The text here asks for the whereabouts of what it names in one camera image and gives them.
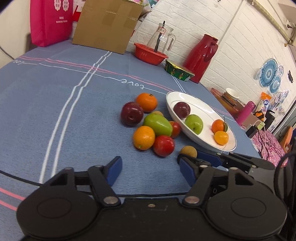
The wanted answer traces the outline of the red plastic basket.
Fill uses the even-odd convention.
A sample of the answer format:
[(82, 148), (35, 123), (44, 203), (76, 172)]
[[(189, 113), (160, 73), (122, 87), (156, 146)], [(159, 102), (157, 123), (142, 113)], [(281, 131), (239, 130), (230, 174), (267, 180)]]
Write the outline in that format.
[(134, 43), (135, 52), (134, 55), (141, 61), (151, 64), (151, 65), (159, 65), (165, 59), (168, 59), (166, 54), (161, 52), (155, 52), (152, 48), (147, 47), (144, 44)]

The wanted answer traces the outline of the green mango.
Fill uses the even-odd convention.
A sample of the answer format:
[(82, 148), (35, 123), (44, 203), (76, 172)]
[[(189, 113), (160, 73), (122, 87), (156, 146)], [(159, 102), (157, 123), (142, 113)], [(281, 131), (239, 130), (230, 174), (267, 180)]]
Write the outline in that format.
[(170, 137), (173, 132), (170, 122), (162, 115), (155, 113), (148, 114), (144, 118), (143, 125), (152, 128), (156, 136), (165, 135)]

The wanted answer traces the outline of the small orange front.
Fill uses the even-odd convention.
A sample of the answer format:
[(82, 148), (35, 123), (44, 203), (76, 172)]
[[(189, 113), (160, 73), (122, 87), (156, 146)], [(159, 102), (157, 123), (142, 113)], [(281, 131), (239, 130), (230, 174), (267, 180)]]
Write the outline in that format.
[(133, 145), (137, 149), (145, 151), (153, 146), (155, 138), (156, 135), (152, 128), (149, 126), (141, 126), (137, 128), (133, 134)]

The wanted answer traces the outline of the dark plum in plate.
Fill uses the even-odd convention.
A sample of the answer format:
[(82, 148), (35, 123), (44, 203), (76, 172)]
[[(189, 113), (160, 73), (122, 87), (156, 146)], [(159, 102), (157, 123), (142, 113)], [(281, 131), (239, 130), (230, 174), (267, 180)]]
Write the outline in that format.
[(187, 116), (189, 116), (189, 114), (191, 112), (191, 108), (190, 108), (189, 104), (187, 104), (186, 102), (178, 102), (173, 107), (173, 111), (176, 113), (176, 115), (180, 119), (184, 119)]

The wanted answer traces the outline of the blue decorative wall fans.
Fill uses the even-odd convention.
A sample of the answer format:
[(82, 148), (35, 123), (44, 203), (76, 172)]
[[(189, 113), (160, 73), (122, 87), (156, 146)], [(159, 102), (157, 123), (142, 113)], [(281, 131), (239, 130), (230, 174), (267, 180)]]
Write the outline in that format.
[(281, 90), (285, 70), (274, 58), (268, 59), (253, 76), (259, 87), (262, 88), (259, 99), (269, 99), (274, 103), (282, 104), (290, 91)]

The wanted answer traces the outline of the red tomato front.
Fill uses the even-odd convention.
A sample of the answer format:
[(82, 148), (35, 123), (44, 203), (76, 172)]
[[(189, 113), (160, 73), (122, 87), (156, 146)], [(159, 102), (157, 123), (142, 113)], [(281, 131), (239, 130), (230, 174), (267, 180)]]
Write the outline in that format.
[(161, 135), (156, 137), (153, 149), (158, 156), (167, 157), (174, 151), (175, 142), (171, 137)]

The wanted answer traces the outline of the red thermos jug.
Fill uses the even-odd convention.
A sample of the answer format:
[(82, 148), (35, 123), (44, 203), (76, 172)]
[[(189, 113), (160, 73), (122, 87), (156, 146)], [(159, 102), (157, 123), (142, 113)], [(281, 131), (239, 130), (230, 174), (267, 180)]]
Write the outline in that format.
[(183, 66), (194, 73), (190, 80), (199, 83), (212, 58), (218, 50), (218, 39), (205, 34), (201, 41), (191, 50)]

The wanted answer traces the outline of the pink shopping bag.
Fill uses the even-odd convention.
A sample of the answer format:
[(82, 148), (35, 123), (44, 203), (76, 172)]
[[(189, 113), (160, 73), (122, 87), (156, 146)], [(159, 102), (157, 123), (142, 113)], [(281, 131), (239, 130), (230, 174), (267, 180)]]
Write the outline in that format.
[(46, 47), (68, 40), (72, 32), (73, 1), (30, 0), (32, 43)]

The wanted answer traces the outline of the green instant noodle bowl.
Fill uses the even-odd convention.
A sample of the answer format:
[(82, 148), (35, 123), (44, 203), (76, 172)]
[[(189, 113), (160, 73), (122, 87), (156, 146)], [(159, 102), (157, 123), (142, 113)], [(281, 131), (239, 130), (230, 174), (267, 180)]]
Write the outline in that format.
[(166, 59), (165, 71), (171, 76), (183, 81), (188, 81), (195, 76), (194, 73), (192, 73), (184, 66), (176, 64), (169, 59)]

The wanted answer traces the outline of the orange brown tray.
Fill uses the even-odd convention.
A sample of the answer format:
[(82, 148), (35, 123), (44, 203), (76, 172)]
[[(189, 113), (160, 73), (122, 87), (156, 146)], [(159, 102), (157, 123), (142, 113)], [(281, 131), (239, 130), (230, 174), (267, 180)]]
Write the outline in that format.
[(224, 106), (224, 108), (232, 115), (237, 116), (243, 109), (243, 105), (236, 101), (236, 105), (232, 105), (228, 100), (226, 100), (222, 93), (214, 88), (211, 88), (210, 92), (215, 96), (215, 98)]

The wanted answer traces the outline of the black straw in pitcher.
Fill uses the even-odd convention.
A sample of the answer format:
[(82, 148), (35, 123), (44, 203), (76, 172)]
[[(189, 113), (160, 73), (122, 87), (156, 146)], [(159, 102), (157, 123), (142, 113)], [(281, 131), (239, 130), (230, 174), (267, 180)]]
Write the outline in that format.
[(161, 40), (162, 40), (162, 36), (164, 35), (164, 33), (165, 33), (165, 31), (166, 31), (166, 30), (164, 29), (165, 23), (166, 23), (166, 21), (163, 21), (162, 24), (159, 24), (159, 27), (158, 27), (158, 29), (157, 29), (157, 31), (159, 32), (159, 35), (158, 35), (158, 37), (157, 37), (157, 42), (156, 42), (156, 45), (155, 45), (155, 47), (154, 47), (154, 52), (157, 52), (157, 51), (158, 51), (158, 49), (159, 49), (159, 45), (160, 45)]

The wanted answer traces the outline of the orange snack packet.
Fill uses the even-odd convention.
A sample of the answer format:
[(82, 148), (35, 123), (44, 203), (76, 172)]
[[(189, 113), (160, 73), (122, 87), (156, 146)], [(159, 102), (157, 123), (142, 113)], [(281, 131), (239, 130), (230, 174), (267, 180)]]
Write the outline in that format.
[(271, 99), (272, 97), (270, 95), (262, 92), (260, 96), (260, 101), (257, 106), (257, 111), (262, 111), (263, 113), (266, 113)]

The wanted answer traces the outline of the blue striped tablecloth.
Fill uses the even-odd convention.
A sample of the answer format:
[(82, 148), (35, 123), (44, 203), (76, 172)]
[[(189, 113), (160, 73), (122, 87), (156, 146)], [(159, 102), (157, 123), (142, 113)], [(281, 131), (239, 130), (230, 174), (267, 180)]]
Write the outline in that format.
[(236, 152), (258, 156), (251, 140), (203, 85), (177, 80), (162, 66), (133, 54), (65, 41), (29, 51), (1, 68), (1, 240), (23, 237), (16, 208), (38, 183), (66, 167), (85, 171), (121, 156), (116, 194), (187, 192), (176, 159), (193, 142), (181, 134), (174, 152), (160, 158), (153, 150), (137, 150), (134, 128), (120, 120), (123, 105), (141, 93), (153, 94), (168, 118), (169, 91), (191, 94), (210, 105), (235, 133)]

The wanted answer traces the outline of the white oval plate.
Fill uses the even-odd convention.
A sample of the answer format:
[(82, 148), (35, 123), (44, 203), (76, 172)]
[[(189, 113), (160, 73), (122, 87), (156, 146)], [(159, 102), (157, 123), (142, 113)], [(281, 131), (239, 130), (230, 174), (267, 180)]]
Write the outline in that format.
[[(178, 102), (187, 103), (191, 109), (190, 114), (200, 117), (203, 123), (200, 134), (196, 134), (191, 130), (186, 125), (185, 119), (177, 116), (173, 108)], [(215, 152), (231, 152), (236, 149), (237, 140), (231, 128), (227, 130), (229, 140), (225, 145), (220, 145), (214, 140), (214, 133), (211, 130), (212, 123), (215, 120), (221, 120), (222, 117), (202, 100), (184, 92), (170, 91), (166, 94), (166, 105), (172, 119), (181, 126), (184, 134), (196, 144)]]

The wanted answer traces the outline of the green apple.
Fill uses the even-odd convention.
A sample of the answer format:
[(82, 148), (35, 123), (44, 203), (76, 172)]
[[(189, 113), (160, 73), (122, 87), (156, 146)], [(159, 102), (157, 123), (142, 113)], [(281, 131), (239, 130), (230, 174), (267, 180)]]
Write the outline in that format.
[(185, 119), (185, 125), (196, 135), (199, 135), (203, 130), (203, 121), (198, 115), (195, 114), (190, 114), (187, 116)]

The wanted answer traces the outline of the mandarin with green leaf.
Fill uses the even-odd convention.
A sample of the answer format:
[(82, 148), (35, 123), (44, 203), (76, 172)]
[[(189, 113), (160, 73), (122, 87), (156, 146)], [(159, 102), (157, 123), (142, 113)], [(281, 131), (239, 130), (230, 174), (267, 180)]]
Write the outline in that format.
[(216, 133), (218, 131), (227, 132), (228, 125), (224, 120), (215, 120), (212, 123), (211, 130), (213, 133)]

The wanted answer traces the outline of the black power adapter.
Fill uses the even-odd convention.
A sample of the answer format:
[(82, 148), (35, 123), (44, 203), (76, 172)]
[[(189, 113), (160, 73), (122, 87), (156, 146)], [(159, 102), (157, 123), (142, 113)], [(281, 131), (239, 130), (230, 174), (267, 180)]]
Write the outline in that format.
[(249, 138), (252, 138), (257, 132), (258, 132), (258, 128), (257, 128), (257, 126), (251, 126), (251, 127), (246, 131), (246, 135), (247, 135)]

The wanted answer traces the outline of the large orange mandarin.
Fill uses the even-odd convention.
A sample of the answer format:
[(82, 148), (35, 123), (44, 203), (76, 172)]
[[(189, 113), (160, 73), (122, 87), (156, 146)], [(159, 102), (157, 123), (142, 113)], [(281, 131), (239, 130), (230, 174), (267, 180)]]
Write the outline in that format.
[(146, 113), (154, 111), (158, 106), (157, 98), (150, 93), (141, 93), (135, 100)]

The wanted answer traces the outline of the pink water bottle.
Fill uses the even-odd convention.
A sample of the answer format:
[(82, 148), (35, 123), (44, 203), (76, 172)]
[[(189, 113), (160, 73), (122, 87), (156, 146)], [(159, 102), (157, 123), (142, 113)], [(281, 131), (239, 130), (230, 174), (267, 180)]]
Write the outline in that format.
[(239, 112), (236, 117), (236, 122), (239, 125), (242, 125), (243, 122), (247, 119), (247, 117), (253, 112), (256, 105), (253, 101), (248, 101), (248, 103), (243, 107), (243, 109)]

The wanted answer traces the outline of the brown cardboard box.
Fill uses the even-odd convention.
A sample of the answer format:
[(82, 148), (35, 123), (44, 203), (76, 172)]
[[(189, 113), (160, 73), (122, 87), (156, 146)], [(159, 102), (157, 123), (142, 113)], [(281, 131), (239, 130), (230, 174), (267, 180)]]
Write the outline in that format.
[(72, 43), (124, 54), (142, 9), (133, 1), (87, 0)]

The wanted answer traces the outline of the brown longan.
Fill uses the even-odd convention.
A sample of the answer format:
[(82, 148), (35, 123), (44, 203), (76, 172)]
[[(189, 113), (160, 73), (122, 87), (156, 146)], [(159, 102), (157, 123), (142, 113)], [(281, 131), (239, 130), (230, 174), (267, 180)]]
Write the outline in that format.
[(158, 110), (153, 111), (152, 113), (153, 114), (158, 114), (158, 115), (164, 116), (163, 113), (161, 111), (158, 111)]
[(188, 155), (190, 157), (196, 158), (198, 155), (197, 150), (192, 147), (192, 146), (184, 146), (181, 150), (180, 150), (180, 154), (184, 154), (184, 155)]

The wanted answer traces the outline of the dark red plum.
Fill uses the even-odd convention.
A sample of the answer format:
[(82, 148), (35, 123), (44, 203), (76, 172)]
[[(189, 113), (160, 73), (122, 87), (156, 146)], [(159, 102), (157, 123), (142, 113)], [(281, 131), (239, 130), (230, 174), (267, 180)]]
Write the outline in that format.
[(136, 126), (144, 117), (144, 111), (142, 107), (136, 102), (126, 103), (121, 110), (120, 118), (126, 126)]

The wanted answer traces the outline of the glass pitcher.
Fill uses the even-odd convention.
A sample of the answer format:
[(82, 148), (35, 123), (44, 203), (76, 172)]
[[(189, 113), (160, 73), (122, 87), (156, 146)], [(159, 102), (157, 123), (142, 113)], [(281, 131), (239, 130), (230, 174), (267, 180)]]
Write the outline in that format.
[[(176, 41), (176, 37), (173, 34), (173, 28), (171, 28), (165, 24), (164, 29), (166, 31), (165, 31), (164, 35), (162, 36), (162, 40), (161, 40), (161, 43), (160, 43), (159, 49), (158, 49), (158, 51), (161, 53), (164, 53), (165, 51), (171, 51), (171, 49)], [(156, 30), (155, 33), (152, 35), (151, 39), (149, 40), (147, 47), (150, 47), (154, 50), (158, 35), (159, 35), (159, 32)]]

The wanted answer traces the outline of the pink floral cloth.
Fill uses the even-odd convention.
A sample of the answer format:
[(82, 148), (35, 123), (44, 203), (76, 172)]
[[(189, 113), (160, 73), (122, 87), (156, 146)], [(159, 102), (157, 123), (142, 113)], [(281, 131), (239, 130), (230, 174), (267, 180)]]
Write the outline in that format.
[(277, 167), (281, 158), (288, 152), (290, 139), (291, 135), (287, 134), (278, 141), (270, 131), (259, 130), (251, 141), (260, 157)]

